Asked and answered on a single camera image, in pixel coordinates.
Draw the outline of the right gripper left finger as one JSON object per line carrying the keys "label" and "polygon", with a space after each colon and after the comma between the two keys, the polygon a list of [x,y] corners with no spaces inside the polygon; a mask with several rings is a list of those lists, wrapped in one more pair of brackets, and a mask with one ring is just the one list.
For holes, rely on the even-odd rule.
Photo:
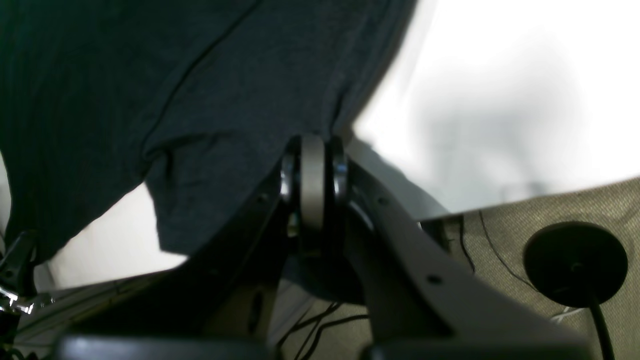
{"label": "right gripper left finger", "polygon": [[288,221],[307,199],[313,144],[288,146],[238,213],[149,289],[79,325],[71,346],[269,346]]}

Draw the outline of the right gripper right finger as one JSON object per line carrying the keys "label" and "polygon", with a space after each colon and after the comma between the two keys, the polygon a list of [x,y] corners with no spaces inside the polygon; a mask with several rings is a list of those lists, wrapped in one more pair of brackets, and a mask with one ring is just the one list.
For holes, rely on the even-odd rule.
{"label": "right gripper right finger", "polygon": [[339,139],[312,140],[315,256],[345,258],[372,343],[362,358],[589,358],[587,342],[482,283],[430,239]]}

